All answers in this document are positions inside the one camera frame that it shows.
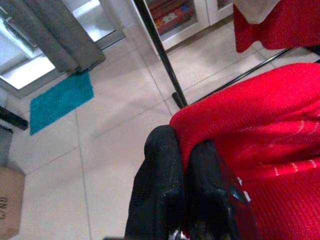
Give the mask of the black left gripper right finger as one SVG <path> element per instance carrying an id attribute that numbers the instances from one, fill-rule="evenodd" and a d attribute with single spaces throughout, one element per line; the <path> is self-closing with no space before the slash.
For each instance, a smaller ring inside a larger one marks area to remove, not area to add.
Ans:
<path id="1" fill-rule="evenodd" d="M 191 240 L 260 239 L 249 201 L 212 141 L 194 147 L 186 180 Z"/>

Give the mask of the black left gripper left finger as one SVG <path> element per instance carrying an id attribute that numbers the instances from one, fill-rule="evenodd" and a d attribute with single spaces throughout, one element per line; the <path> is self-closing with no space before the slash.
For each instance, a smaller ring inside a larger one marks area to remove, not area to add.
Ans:
<path id="1" fill-rule="evenodd" d="M 169 125 L 153 129 L 134 177 L 125 228 L 127 238 L 174 238 L 185 212 L 179 141 Z"/>

